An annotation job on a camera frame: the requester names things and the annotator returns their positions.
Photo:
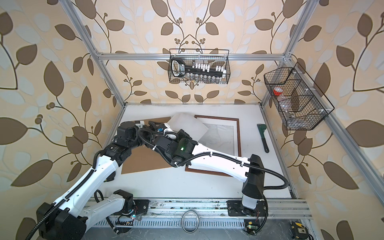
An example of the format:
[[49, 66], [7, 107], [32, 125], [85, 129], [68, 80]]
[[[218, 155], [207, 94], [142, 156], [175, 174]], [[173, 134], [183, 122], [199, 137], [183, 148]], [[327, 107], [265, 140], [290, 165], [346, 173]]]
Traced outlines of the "mountain landscape photo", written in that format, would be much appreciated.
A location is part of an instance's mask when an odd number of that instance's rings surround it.
[[167, 124], [175, 132], [184, 130], [194, 141], [197, 142], [209, 130], [206, 125], [189, 113], [177, 113], [171, 117]]

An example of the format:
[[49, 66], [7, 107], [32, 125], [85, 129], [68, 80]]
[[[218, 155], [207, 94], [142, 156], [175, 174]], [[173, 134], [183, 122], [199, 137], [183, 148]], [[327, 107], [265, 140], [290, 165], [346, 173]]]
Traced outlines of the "brown cardboard backing board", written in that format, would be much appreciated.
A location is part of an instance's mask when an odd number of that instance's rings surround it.
[[122, 165], [122, 174], [171, 168], [161, 155], [145, 145], [132, 150], [132, 154]]

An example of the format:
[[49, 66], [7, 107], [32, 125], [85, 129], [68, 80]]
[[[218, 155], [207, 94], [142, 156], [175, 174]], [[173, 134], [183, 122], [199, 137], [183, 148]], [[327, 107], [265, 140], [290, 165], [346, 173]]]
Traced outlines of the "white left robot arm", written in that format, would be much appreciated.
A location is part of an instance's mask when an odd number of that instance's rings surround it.
[[39, 233], [45, 240], [80, 240], [93, 225], [114, 213], [134, 219], [138, 207], [133, 195], [123, 190], [115, 191], [89, 209], [85, 205], [131, 155], [132, 149], [141, 145], [139, 127], [134, 122], [122, 123], [113, 141], [95, 154], [86, 174], [54, 203], [44, 203], [38, 208], [38, 222], [26, 238], [30, 240]]

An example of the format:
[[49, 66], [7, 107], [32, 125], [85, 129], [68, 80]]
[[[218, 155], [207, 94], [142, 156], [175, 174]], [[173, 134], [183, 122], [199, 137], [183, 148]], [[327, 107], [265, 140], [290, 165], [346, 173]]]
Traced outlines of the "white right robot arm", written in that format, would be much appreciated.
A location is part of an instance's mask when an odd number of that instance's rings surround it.
[[166, 124], [158, 129], [144, 127], [139, 130], [139, 137], [174, 168], [206, 167], [242, 182], [243, 214], [250, 214], [258, 207], [267, 208], [265, 190], [283, 190], [289, 186], [283, 175], [264, 168], [259, 156], [244, 158], [217, 152], [193, 140], [184, 130], [173, 132]]

